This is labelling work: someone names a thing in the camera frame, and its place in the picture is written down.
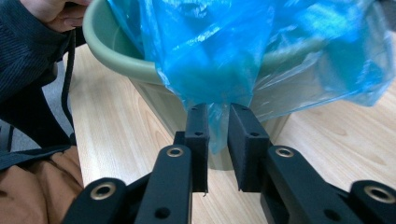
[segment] black metal bracket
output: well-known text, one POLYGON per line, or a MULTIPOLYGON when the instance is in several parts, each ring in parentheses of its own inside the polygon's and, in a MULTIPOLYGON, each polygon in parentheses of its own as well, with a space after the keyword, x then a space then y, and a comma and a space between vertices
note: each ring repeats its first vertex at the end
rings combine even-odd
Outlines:
MULTIPOLYGON (((129 186, 92 182, 64 223, 191 223, 191 194, 208 192, 208 140, 206 106, 194 106, 186 132, 160 151, 150 174, 129 186)), ((269 223, 395 223, 395 189, 367 180, 345 192, 326 183, 297 150, 273 146, 245 106, 231 105, 228 147, 238 188, 262 195, 269 223)))
POLYGON ((261 192, 269 223, 395 223, 396 191, 358 181, 349 193, 327 183, 301 153, 272 146, 254 114, 230 111, 228 147, 239 188, 261 192))

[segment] blue plastic bag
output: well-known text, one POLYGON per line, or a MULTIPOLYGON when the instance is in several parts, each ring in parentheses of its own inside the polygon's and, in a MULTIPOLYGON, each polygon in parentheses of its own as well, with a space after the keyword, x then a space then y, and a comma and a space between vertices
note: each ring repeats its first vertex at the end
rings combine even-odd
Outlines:
POLYGON ((210 105, 215 153, 229 103, 249 105, 259 121, 340 99, 373 105, 395 76, 375 1, 108 1, 183 105, 210 105))

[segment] screw hole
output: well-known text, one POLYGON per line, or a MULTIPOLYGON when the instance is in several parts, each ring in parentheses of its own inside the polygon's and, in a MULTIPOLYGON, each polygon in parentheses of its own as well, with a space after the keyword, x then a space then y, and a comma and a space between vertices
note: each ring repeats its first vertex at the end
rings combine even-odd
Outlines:
POLYGON ((364 188, 366 194, 372 199, 377 200, 381 203, 396 203, 395 197, 384 189, 375 186, 366 186, 364 188))
POLYGON ((103 196, 105 194, 108 194, 109 192, 110 188, 108 186, 103 186, 96 191, 98 196, 103 196))
POLYGON ((116 185, 112 182, 106 182, 96 186, 91 191, 91 198, 94 200, 103 200, 114 194, 116 185))
POLYGON ((294 153, 290 149, 283 148, 283 147, 277 148, 276 149, 276 154, 278 156, 286 157, 286 158, 290 158, 290 157, 294 156, 294 153))
POLYGON ((334 212, 332 209, 325 209, 324 215, 333 221, 341 221, 340 215, 338 215, 338 213, 334 212))
POLYGON ((166 151, 166 154, 170 157, 179 157, 183 155, 184 151, 183 149, 179 147, 172 147, 166 151))
POLYGON ((159 219, 166 219, 171 215, 171 210, 166 207, 162 207, 155 211, 155 217, 159 219))

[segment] metal bolt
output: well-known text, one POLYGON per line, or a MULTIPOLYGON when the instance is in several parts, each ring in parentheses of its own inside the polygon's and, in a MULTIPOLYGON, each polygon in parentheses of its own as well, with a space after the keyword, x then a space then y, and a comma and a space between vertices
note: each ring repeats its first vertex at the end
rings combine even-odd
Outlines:
POLYGON ((290 158, 290 157, 294 156, 294 152, 292 152, 290 149, 284 148, 284 147, 277 148, 275 153, 278 156, 285 157, 285 158, 290 158))
POLYGON ((366 194, 369 195, 372 199, 377 200, 381 203, 396 203, 395 196, 379 187, 366 186, 364 187, 364 192, 366 192, 366 194))
POLYGON ((116 192, 116 185, 113 182, 105 182, 96 186, 91 191, 91 198, 94 200, 104 200, 116 192))
POLYGON ((166 154, 170 157, 180 157, 184 154, 184 151, 180 147, 172 147, 166 151, 166 154))

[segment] light wood surface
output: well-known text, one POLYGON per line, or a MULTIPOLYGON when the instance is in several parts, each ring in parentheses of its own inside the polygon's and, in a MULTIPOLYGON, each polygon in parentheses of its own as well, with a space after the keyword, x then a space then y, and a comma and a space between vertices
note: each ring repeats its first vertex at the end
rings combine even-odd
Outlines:
MULTIPOLYGON (((84 184, 149 173, 171 136, 130 80, 77 50, 70 90, 84 184)), ((277 143, 295 147, 326 181, 349 190, 373 179, 396 188, 396 83, 374 107, 347 102, 294 113, 277 143)), ((260 194, 241 193, 233 171, 209 170, 209 193, 193 194, 193 223, 265 223, 260 194)))

